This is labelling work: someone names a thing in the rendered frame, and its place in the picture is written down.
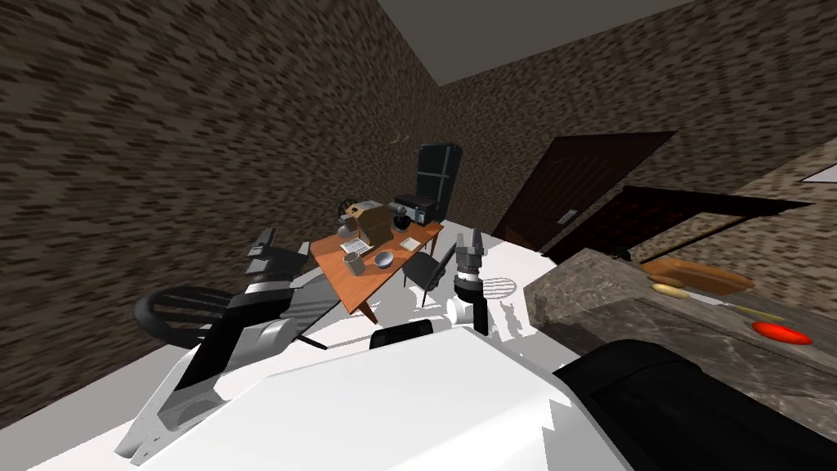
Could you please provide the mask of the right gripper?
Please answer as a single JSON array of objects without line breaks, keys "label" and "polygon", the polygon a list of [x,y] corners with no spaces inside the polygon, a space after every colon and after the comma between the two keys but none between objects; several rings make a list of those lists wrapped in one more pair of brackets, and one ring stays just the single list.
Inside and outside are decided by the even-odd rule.
[{"label": "right gripper", "polygon": [[464,235],[458,233],[456,236],[455,254],[458,262],[480,262],[485,255],[481,231],[476,228],[472,230],[470,246],[466,246]]}]

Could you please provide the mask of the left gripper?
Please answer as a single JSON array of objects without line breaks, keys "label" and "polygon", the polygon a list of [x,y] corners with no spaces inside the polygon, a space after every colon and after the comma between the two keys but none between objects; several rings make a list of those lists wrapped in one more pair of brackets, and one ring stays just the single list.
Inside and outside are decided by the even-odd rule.
[{"label": "left gripper", "polygon": [[250,260],[245,272],[247,276],[287,275],[297,276],[302,273],[310,256],[310,241],[302,242],[298,250],[292,251],[271,246],[275,238],[275,229],[267,228],[257,238],[257,246],[250,248]]}]

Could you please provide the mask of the black fridge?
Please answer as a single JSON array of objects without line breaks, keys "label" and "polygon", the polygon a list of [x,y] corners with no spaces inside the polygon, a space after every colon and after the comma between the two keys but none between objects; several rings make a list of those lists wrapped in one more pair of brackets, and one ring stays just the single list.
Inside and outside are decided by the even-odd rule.
[{"label": "black fridge", "polygon": [[437,202],[439,222],[446,219],[462,156],[462,148],[454,143],[423,144],[418,149],[415,194]]}]

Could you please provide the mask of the orange wooden table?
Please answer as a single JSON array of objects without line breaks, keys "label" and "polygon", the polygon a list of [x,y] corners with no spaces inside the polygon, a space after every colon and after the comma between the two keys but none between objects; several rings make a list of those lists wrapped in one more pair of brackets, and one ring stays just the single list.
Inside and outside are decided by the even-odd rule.
[{"label": "orange wooden table", "polygon": [[434,249],[443,226],[412,223],[404,232],[395,231],[393,212],[374,201],[353,204],[346,215],[352,217],[356,232],[316,240],[311,243],[311,254],[347,312],[359,310],[377,324],[369,298],[426,244]]}]

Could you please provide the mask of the dark brown door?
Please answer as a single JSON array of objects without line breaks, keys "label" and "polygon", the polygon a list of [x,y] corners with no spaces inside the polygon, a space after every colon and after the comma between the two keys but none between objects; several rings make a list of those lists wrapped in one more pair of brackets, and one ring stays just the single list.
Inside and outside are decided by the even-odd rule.
[{"label": "dark brown door", "polygon": [[674,131],[557,137],[492,236],[538,251],[653,155]]}]

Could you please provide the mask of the black round chair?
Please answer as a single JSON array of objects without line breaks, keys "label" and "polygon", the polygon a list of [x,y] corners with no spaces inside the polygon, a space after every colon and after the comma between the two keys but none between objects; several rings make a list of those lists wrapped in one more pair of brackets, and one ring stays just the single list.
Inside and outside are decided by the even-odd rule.
[{"label": "black round chair", "polygon": [[198,346],[233,295],[201,285],[176,285],[139,299],[132,310],[138,327],[167,345]]}]

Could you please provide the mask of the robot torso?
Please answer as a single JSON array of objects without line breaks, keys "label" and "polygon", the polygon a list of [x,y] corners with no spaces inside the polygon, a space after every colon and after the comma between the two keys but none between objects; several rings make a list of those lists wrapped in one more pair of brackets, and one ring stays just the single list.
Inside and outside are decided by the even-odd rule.
[{"label": "robot torso", "polygon": [[577,394],[459,327],[175,390],[30,471],[634,471]]}]

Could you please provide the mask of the brown wooden bowl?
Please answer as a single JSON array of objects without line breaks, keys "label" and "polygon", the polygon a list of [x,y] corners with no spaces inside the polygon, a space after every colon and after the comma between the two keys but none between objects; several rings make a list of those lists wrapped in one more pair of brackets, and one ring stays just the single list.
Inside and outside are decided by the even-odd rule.
[{"label": "brown wooden bowl", "polygon": [[687,287],[720,296],[754,288],[751,279],[737,273],[676,258],[658,258],[643,263],[641,268],[649,275],[673,278]]}]

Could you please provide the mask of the red plate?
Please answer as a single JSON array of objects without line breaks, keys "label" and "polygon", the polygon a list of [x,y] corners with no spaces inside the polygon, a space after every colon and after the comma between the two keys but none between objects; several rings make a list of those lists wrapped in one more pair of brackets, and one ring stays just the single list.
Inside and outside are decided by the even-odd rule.
[{"label": "red plate", "polygon": [[779,343],[792,345],[810,345],[813,343],[812,339],[806,334],[776,323],[758,321],[754,322],[751,328],[764,338]]}]

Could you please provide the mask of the yellow handled knife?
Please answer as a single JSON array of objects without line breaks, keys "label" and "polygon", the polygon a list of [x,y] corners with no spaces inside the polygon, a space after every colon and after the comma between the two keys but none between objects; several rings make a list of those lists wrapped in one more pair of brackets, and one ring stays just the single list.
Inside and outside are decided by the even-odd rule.
[{"label": "yellow handled knife", "polygon": [[705,295],[702,295],[702,294],[693,293],[691,291],[687,291],[686,294],[688,295],[689,298],[695,299],[697,301],[700,301],[702,303],[706,303],[706,304],[709,304],[709,305],[712,305],[712,306],[731,307],[733,309],[736,309],[737,311],[752,314],[752,315],[762,316],[762,317],[765,317],[766,319],[770,319],[770,321],[775,321],[775,322],[780,322],[780,321],[785,321],[786,320],[786,319],[784,319],[783,317],[780,317],[780,316],[775,316],[773,314],[769,314],[769,313],[766,313],[766,312],[761,312],[761,311],[755,310],[753,308],[743,307],[743,306],[733,304],[733,303],[727,303],[727,302],[721,301],[719,299],[711,298],[711,297],[708,297],[708,296],[705,296]]}]

